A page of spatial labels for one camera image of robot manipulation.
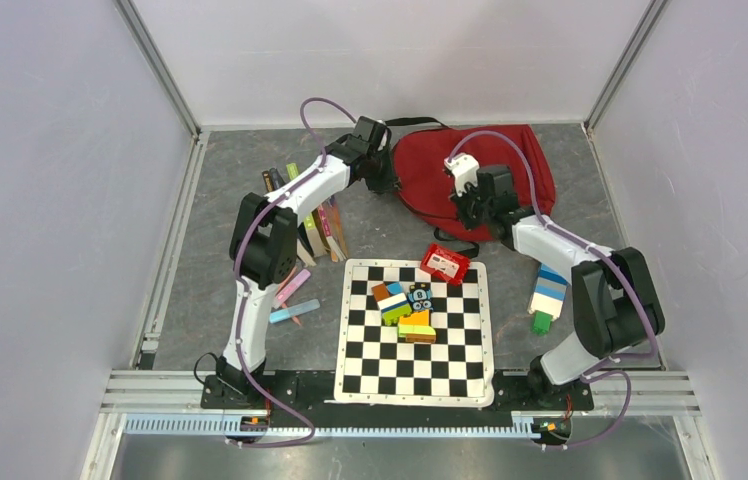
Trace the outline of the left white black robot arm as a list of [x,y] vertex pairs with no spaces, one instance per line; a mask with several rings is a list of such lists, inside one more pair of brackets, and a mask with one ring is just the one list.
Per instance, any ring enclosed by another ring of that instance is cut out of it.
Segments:
[[313,163],[279,189],[247,194],[241,201],[230,244],[236,305],[229,341],[216,361],[213,380],[240,407],[264,394],[259,376],[266,360],[271,304],[297,258],[302,219],[353,183],[392,183],[385,122],[361,116],[354,129],[322,148]]

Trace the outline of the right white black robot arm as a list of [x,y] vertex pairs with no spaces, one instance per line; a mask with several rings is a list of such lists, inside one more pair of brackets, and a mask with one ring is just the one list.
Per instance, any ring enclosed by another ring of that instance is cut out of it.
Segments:
[[570,286],[574,331],[531,362],[527,392],[535,405],[556,406],[576,384],[637,357],[639,344],[649,346],[645,357],[657,354],[665,319],[639,250],[588,242],[543,214],[537,202],[523,205],[506,165],[480,166],[462,155],[447,160],[445,168],[454,182],[450,199],[465,227],[485,226],[507,248],[548,266]]

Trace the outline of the red backpack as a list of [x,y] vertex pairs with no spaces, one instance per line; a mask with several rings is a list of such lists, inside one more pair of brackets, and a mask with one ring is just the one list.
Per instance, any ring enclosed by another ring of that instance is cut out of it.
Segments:
[[405,135],[391,152],[395,173],[401,181],[399,199],[434,227],[437,240],[469,243],[471,247],[460,252],[468,258],[479,254],[481,242],[499,242],[485,226],[468,230],[457,218],[454,182],[444,168],[444,161],[453,149],[474,156],[480,167],[508,166],[520,203],[532,205],[535,213],[552,212],[556,202],[555,183],[530,126],[457,129],[438,124],[433,129]]

